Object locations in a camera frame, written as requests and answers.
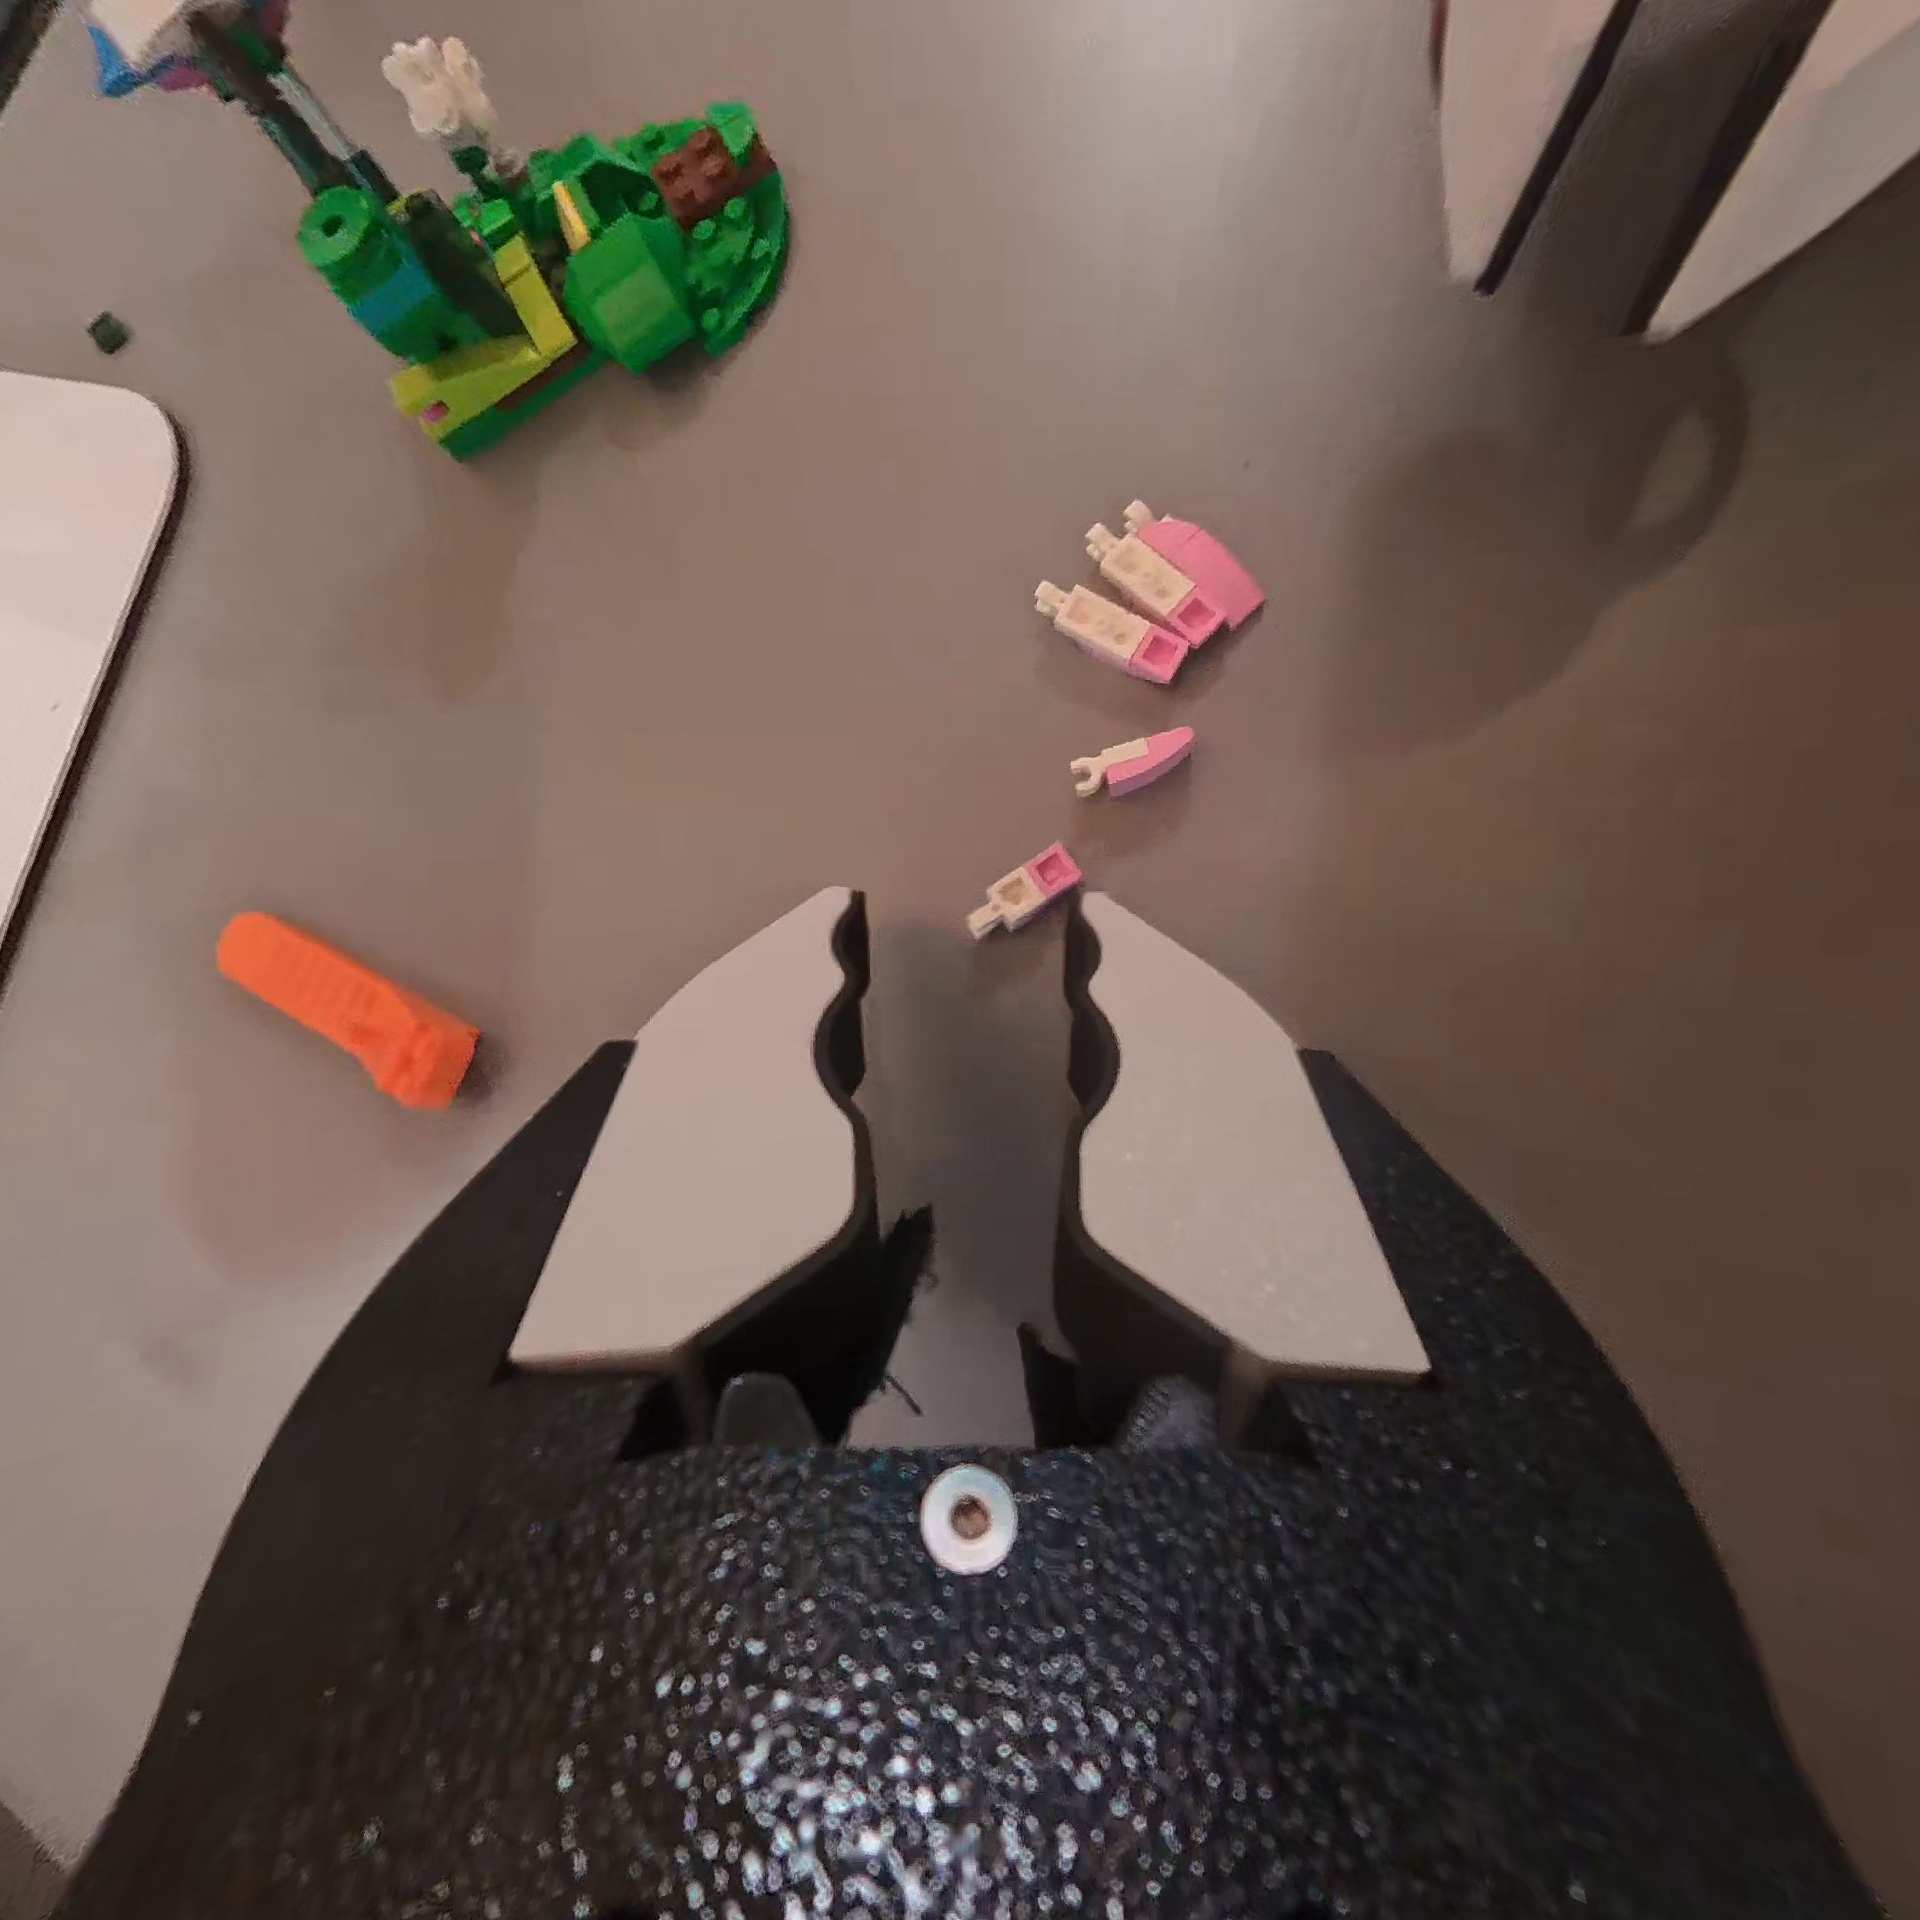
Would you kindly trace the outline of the pink and white lego piece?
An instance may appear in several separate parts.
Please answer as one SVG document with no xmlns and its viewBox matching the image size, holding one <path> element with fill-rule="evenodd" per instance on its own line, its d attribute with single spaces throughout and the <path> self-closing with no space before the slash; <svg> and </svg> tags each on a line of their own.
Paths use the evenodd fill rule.
<svg viewBox="0 0 1920 1920">
<path fill-rule="evenodd" d="M 1184 765 L 1192 744 L 1192 726 L 1172 726 L 1133 736 L 1088 755 L 1073 755 L 1066 765 L 1071 790 L 1079 799 L 1133 794 Z"/>
<path fill-rule="evenodd" d="M 976 942 L 999 930 L 1014 933 L 1066 897 L 1080 881 L 1082 873 L 1071 853 L 1056 841 L 997 877 L 982 904 L 967 914 L 967 933 Z"/>
<path fill-rule="evenodd" d="M 1202 645 L 1228 629 L 1213 598 L 1138 533 L 1117 534 L 1096 520 L 1088 528 L 1088 558 L 1129 609 L 1188 645 Z"/>
<path fill-rule="evenodd" d="M 1129 534 L 1191 581 L 1197 594 L 1221 613 L 1228 632 L 1237 632 L 1263 606 L 1263 589 L 1252 570 L 1194 520 L 1153 513 L 1136 497 L 1122 510 L 1122 522 Z"/>
<path fill-rule="evenodd" d="M 1167 685 L 1188 657 L 1188 638 L 1112 603 L 1089 586 L 1037 582 L 1034 608 L 1047 624 L 1089 657 L 1132 679 Z"/>
</svg>

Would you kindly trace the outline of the orange lego brick separator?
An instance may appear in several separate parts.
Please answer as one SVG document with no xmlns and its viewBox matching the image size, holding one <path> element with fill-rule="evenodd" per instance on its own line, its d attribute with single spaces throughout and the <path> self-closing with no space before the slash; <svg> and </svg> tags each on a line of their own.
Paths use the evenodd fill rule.
<svg viewBox="0 0 1920 1920">
<path fill-rule="evenodd" d="M 444 1112 L 458 1094 L 477 1027 L 431 999 L 253 909 L 225 922 L 214 952 L 230 985 L 351 1056 L 405 1107 Z"/>
</svg>

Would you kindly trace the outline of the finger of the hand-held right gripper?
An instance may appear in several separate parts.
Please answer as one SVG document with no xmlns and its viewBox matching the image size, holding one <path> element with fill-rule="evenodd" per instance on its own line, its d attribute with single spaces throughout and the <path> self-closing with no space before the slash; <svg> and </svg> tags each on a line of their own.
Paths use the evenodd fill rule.
<svg viewBox="0 0 1920 1920">
<path fill-rule="evenodd" d="M 1444 2 L 1434 113 L 1453 280 L 1495 289 L 1624 33 L 1614 2 Z"/>
<path fill-rule="evenodd" d="M 1735 98 L 1640 288 L 1663 342 L 1761 280 L 1917 151 L 1917 5 L 1836 2 L 1777 39 Z"/>
</svg>

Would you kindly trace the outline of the green lego plant build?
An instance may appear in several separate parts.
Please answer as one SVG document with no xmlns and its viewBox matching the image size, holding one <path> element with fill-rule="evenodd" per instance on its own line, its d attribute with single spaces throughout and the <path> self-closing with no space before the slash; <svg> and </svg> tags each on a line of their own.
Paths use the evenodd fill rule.
<svg viewBox="0 0 1920 1920">
<path fill-rule="evenodd" d="M 391 357 L 399 416 L 454 461 L 506 439 L 598 367 L 647 374 L 730 351 L 777 297 L 789 203 L 745 103 L 517 153 L 456 37 L 380 64 L 413 133 L 464 178 L 399 191 L 298 77 L 290 5 L 82 5 L 98 88 L 236 105 L 306 191 L 296 243 Z"/>
</svg>

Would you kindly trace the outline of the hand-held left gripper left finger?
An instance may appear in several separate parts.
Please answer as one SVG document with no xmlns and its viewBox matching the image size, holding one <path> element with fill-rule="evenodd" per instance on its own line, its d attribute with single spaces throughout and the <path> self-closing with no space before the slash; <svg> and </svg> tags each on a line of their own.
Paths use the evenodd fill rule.
<svg viewBox="0 0 1920 1920">
<path fill-rule="evenodd" d="M 855 1224 L 858 1128 L 823 1041 L 836 1007 L 856 1010 L 862 933 L 864 895 L 825 887 L 634 1032 L 512 1334 L 514 1368 L 662 1370 Z"/>
</svg>

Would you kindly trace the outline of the white board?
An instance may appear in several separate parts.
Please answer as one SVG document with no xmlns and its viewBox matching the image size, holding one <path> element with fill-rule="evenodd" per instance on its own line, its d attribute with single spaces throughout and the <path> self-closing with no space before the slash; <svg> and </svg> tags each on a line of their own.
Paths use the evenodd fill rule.
<svg viewBox="0 0 1920 1920">
<path fill-rule="evenodd" d="M 185 499 L 149 395 L 1 371 L 1 970 L 12 973 Z"/>
</svg>

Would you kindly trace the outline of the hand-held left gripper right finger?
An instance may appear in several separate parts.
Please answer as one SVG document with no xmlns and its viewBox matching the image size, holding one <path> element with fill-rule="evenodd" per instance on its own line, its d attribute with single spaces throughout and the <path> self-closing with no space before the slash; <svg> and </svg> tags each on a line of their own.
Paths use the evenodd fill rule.
<svg viewBox="0 0 1920 1920">
<path fill-rule="evenodd" d="M 1066 942 L 1077 1134 L 1063 1255 L 1088 1304 L 1063 1329 L 1145 1370 L 1232 1357 L 1265 1376 L 1425 1377 L 1430 1360 L 1287 1027 L 1109 894 Z"/>
</svg>

